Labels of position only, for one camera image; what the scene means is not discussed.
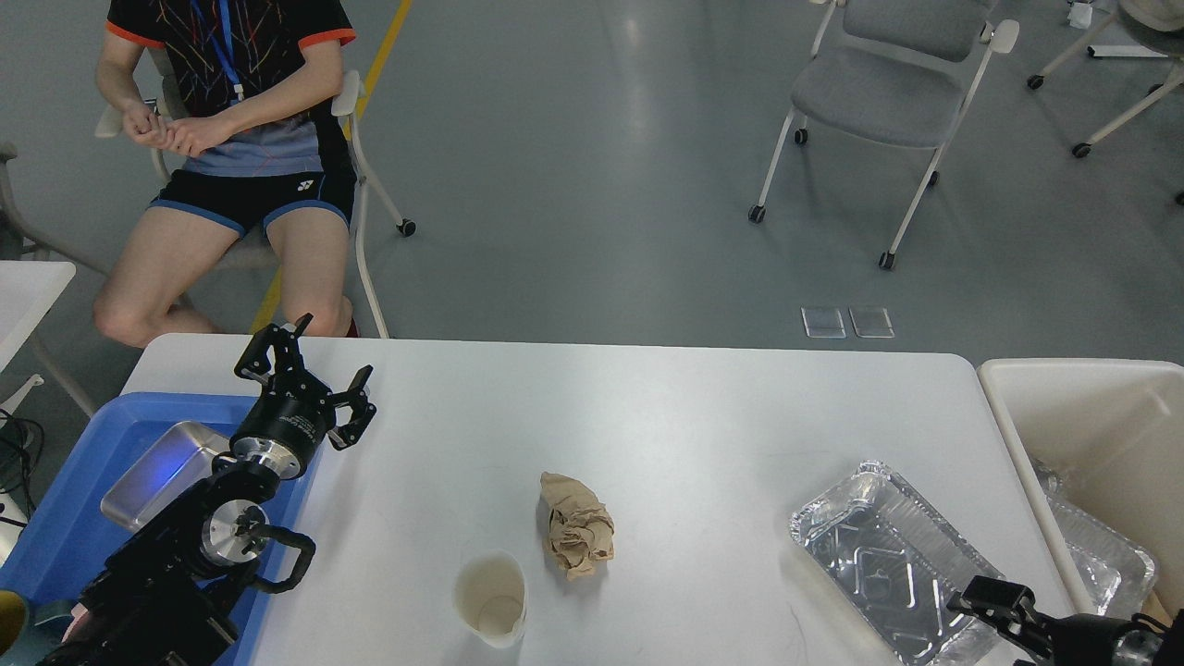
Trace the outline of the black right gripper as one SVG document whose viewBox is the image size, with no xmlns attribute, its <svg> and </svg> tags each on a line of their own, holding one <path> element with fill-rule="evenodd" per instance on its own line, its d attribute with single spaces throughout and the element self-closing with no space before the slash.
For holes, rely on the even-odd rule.
<svg viewBox="0 0 1184 666">
<path fill-rule="evenodd" d="M 976 576 L 946 608 L 980 620 L 1045 665 L 1163 665 L 1166 625 L 1147 614 L 1126 620 L 1090 614 L 1053 617 L 1036 611 L 1027 585 Z"/>
</svg>

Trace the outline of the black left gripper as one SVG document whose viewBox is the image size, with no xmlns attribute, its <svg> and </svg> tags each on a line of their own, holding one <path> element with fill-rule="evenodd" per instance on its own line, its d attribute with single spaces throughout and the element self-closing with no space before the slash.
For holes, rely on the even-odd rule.
<svg viewBox="0 0 1184 666">
<path fill-rule="evenodd" d="M 229 452 L 282 480 L 304 475 L 326 435 L 334 450 L 347 450 L 377 416 L 367 389 L 372 365 L 360 367 L 350 386 L 337 393 L 307 369 L 300 338 L 313 320 L 305 314 L 296 322 L 257 329 L 233 367 L 234 376 L 259 383 L 260 393 L 229 438 Z M 346 406 L 350 420 L 337 423 L 337 410 Z"/>
</svg>

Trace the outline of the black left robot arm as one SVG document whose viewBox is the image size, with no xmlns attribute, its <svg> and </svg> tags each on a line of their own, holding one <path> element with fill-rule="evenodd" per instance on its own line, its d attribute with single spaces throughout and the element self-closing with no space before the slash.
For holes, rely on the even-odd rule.
<svg viewBox="0 0 1184 666">
<path fill-rule="evenodd" d="M 264 502 L 305 473 L 324 441 L 346 450 L 377 416 L 371 366 L 340 392 L 307 370 L 300 337 L 313 319 L 255 332 L 234 374 L 262 391 L 229 452 L 107 557 L 43 665 L 212 665 L 240 638 L 231 615 L 242 595 L 300 585 L 315 542 L 271 524 Z"/>
</svg>

